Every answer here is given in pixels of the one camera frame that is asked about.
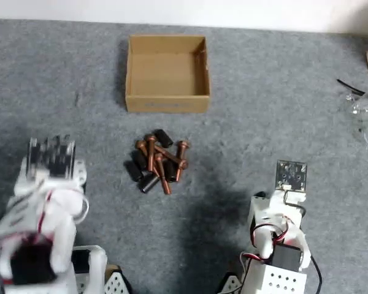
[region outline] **perforated white plate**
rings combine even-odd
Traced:
[[[76,284],[79,294],[83,294],[89,279],[90,278],[88,274],[76,274]]]
[[[305,274],[267,265],[262,290],[264,293],[304,294],[306,280]]]
[[[105,294],[129,294],[120,273],[113,273],[105,284]]]
[[[239,279],[236,276],[230,276],[226,280],[226,283],[224,284],[222,291],[219,294],[229,293],[229,294],[239,294],[241,289],[241,283]]]

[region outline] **open cardboard box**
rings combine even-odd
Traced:
[[[210,100],[205,37],[130,36],[125,100],[129,112],[205,112]]]

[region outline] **black wire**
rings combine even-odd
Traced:
[[[243,287],[243,285],[241,285],[240,287],[237,287],[236,289],[230,291],[230,292],[219,292],[219,293],[222,293],[222,294],[233,294],[234,292],[236,291],[239,291],[240,290],[240,293],[241,293],[241,288]]]
[[[301,209],[301,218],[303,218],[307,214],[307,210],[304,206],[301,206],[301,205],[298,205],[298,204],[293,204],[293,203],[287,203],[287,202],[285,202],[285,204]]]
[[[245,271],[245,276],[244,276],[244,279],[243,279],[243,284],[241,284],[241,286],[240,286],[240,293],[239,294],[242,294],[242,292],[243,292],[243,286],[244,286],[244,283],[245,283],[245,279],[247,278],[247,274],[250,271],[251,261],[252,261],[252,259],[250,259],[248,261],[247,270]]]
[[[318,276],[319,276],[319,284],[318,284],[318,289],[316,290],[316,294],[320,294],[321,286],[323,284],[323,278],[321,277],[321,272],[320,272],[319,266],[316,263],[315,259],[313,258],[313,255],[311,255],[311,260],[312,260],[312,263],[315,266],[315,269],[316,269],[316,271],[318,273]]]
[[[283,204],[286,204],[288,206],[292,206],[292,207],[301,209],[301,218],[303,218],[307,214],[306,208],[304,206],[301,206],[301,205],[298,205],[298,204],[293,204],[293,203],[286,202],[286,198],[287,198],[288,192],[289,191],[285,191],[285,194],[283,196]]]
[[[346,84],[344,81],[341,81],[339,78],[337,79],[337,82],[338,82],[338,83],[340,83],[341,85],[343,85],[343,86],[345,86],[345,87],[347,87],[347,88],[351,89],[352,91],[354,91],[354,92],[353,92],[354,94],[357,94],[357,95],[360,95],[360,96],[362,96],[362,95],[364,95],[364,94],[365,94],[365,92],[364,92],[364,91],[359,90],[359,89],[357,89],[357,88],[355,88],[355,87],[352,87],[352,86],[350,86],[350,85]]]

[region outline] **copper screw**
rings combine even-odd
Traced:
[[[154,135],[146,136],[146,141],[148,141],[148,171],[153,171],[154,166],[154,144],[157,138]]]
[[[139,149],[143,153],[143,155],[148,159],[148,155],[147,155],[148,152],[147,152],[145,140],[137,141],[136,148]],[[154,166],[153,166],[153,173],[155,173],[159,177],[158,170]]]
[[[164,165],[162,163],[163,155],[161,153],[157,153],[155,154],[154,158],[158,166],[159,174],[161,175],[161,183],[162,183],[162,188],[164,189],[164,193],[169,195],[170,193],[172,193],[172,191],[171,191],[171,187],[169,186],[169,183],[166,181],[166,178],[165,178]]]
[[[178,167],[185,170],[188,168],[188,162],[185,159],[179,159],[177,157],[175,157],[172,153],[170,153],[169,151],[165,150],[164,148],[155,145],[154,147],[159,153],[162,153],[163,156],[165,156],[166,158],[169,158],[171,161],[175,162],[176,164],[178,164]]]
[[[188,141],[180,141],[177,143],[178,150],[177,150],[177,157],[179,159],[185,158],[185,151],[190,148],[190,143]],[[183,169],[180,166],[177,169],[176,173],[176,182],[180,180],[180,176],[182,174]]]

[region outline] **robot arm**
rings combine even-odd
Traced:
[[[75,161],[74,151],[74,142],[30,142],[15,195],[0,221],[0,276],[5,294],[79,292],[71,259],[76,225],[85,219],[89,203],[83,193],[85,164]],[[88,253],[88,278],[81,292],[102,294],[105,251],[99,246],[78,250],[82,249]]]
[[[305,208],[299,203],[305,201],[306,176],[307,164],[277,162],[272,195],[260,192],[251,198],[248,226],[257,254],[241,253],[241,279],[228,276],[218,294],[304,294],[307,275],[302,270],[309,266],[311,252],[301,230]]]

